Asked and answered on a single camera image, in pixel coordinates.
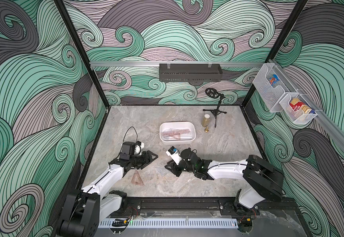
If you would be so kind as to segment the white plastic storage box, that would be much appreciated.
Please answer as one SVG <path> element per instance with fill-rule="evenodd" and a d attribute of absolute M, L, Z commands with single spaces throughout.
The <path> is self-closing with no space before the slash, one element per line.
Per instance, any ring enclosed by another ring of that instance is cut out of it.
<path fill-rule="evenodd" d="M 196 139 L 197 135 L 193 123 L 174 121 L 160 125 L 159 137 L 165 145 L 189 145 Z"/>

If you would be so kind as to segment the pink tall triangle ruler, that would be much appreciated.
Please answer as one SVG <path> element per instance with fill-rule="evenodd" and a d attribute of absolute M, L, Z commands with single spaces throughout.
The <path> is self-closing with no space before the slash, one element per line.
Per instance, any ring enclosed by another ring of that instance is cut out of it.
<path fill-rule="evenodd" d="M 181 135 L 180 134 L 173 134 L 171 136 L 166 137 L 167 141 L 180 141 L 181 140 Z"/>

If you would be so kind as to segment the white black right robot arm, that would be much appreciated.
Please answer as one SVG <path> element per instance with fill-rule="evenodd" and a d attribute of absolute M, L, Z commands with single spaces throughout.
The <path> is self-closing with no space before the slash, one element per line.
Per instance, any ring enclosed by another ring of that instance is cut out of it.
<path fill-rule="evenodd" d="M 252 209 L 264 200 L 280 201 L 283 197 L 283 172 L 259 156 L 249 155 L 246 160 L 235 162 L 218 162 L 203 160 L 189 149 L 182 153 L 167 151 L 166 154 L 172 160 L 165 168 L 177 177 L 182 172 L 190 172 L 201 180 L 246 181 L 251 187 L 237 193 L 236 206 Z"/>

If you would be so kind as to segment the red straight ruler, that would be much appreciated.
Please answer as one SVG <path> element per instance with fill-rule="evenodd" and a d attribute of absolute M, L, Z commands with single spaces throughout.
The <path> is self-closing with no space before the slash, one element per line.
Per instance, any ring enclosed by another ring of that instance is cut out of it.
<path fill-rule="evenodd" d="M 181 139 L 191 139 L 192 132 L 189 129 L 168 129 L 162 132 L 162 137 L 166 139 L 167 136 L 171 136 L 173 134 L 180 134 Z"/>

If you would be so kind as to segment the clear blue triangle ruler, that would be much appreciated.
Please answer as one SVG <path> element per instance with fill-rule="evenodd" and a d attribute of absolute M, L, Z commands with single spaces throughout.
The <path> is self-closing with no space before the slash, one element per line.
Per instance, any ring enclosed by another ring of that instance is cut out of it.
<path fill-rule="evenodd" d="M 160 174 L 162 177 L 166 176 L 169 171 L 165 169 L 164 167 L 155 167 L 155 170 Z"/>

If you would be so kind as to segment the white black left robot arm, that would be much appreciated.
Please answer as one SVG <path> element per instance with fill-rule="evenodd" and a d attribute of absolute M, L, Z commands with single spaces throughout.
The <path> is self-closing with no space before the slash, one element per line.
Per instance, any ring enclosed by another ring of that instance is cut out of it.
<path fill-rule="evenodd" d="M 124 208 L 125 194 L 110 192 L 112 186 L 132 169 L 143 169 L 158 159 L 151 151 L 117 158 L 90 185 L 82 190 L 71 191 L 64 202 L 56 222 L 58 237 L 93 237 L 99 223 L 112 213 Z"/>

